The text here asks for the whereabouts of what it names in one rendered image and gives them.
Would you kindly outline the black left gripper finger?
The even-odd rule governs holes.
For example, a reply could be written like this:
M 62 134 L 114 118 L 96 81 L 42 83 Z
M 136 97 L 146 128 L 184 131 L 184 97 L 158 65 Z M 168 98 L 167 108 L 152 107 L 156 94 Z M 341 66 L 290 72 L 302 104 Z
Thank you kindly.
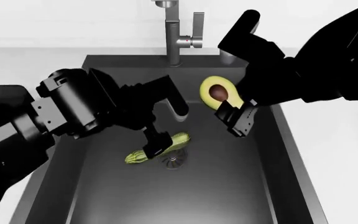
M 172 144 L 172 138 L 168 132 L 157 132 L 153 126 L 146 126 L 143 130 L 147 143 L 142 147 L 146 157 L 153 159 L 166 151 Z
M 170 76 L 166 75 L 147 83 L 123 85 L 120 87 L 122 100 L 127 100 L 131 108 L 150 112 L 154 104 L 167 100 L 175 116 L 187 116 L 189 107 Z

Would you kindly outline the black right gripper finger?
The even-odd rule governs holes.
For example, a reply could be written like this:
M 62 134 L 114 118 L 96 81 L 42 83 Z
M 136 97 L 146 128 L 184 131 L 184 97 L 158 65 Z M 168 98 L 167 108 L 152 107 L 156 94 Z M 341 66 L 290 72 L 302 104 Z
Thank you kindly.
M 227 131 L 237 138 L 246 137 L 254 124 L 258 108 L 243 104 L 240 108 L 233 107 L 226 100 L 221 103 L 215 116 L 227 126 Z
M 254 35 L 260 20 L 260 13 L 249 9 L 218 44 L 218 49 L 243 59 L 248 63 L 267 63 L 284 59 L 285 54 L 274 42 Z

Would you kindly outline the green zucchini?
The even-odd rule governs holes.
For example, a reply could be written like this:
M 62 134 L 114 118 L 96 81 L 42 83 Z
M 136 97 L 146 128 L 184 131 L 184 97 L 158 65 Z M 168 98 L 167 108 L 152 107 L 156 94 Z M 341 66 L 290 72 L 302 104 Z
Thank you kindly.
M 161 154 L 159 154 L 157 158 L 161 158 L 162 156 L 167 155 L 169 152 L 176 152 L 180 149 L 183 149 L 189 143 L 191 138 L 189 134 L 180 132 L 178 134 L 173 135 L 171 139 L 173 142 L 172 145 L 168 147 L 165 151 L 163 151 Z M 147 158 L 145 152 L 143 150 L 139 150 L 134 151 L 128 156 L 126 156 L 124 162 L 125 164 L 140 164 L 147 160 L 149 160 L 149 158 Z

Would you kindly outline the avocado half with pit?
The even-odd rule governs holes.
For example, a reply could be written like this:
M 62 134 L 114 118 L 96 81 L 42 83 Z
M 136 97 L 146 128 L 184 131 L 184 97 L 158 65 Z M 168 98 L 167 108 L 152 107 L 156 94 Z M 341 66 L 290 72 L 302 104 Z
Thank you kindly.
M 202 82 L 200 85 L 200 98 L 213 110 L 217 110 L 224 100 L 235 108 L 241 108 L 244 104 L 235 85 L 220 76 L 210 76 Z

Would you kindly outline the round metal sink drain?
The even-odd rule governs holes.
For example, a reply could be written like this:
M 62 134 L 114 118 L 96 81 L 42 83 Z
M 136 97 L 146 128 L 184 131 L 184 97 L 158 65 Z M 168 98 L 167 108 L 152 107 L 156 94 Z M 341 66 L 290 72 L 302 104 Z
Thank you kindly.
M 166 169 L 179 169 L 187 160 L 187 151 L 179 149 L 158 156 L 157 160 Z

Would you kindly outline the steel sink faucet spout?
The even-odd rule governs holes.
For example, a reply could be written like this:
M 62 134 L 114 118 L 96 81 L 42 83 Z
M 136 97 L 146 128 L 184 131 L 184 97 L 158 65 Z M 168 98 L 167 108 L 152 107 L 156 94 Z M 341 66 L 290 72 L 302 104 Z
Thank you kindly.
M 176 67 L 180 64 L 180 48 L 177 41 L 180 38 L 179 0 L 151 0 L 157 7 L 165 9 L 166 50 L 169 65 Z

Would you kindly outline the dark grey kitchen sink basin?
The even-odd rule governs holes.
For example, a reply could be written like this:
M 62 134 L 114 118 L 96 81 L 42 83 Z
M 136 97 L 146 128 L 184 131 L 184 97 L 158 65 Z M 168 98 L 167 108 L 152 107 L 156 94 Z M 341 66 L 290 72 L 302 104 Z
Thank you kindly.
M 172 78 L 190 112 L 179 123 L 160 102 L 155 126 L 190 134 L 187 160 L 179 169 L 157 159 L 125 164 L 145 137 L 117 126 L 79 140 L 63 136 L 10 224 L 328 224 L 280 106 L 260 108 L 250 134 L 236 138 L 201 102 L 206 77 L 237 83 L 246 66 L 224 65 L 217 55 L 184 55 L 178 67 L 162 55 L 88 55 L 83 68 L 119 85 Z

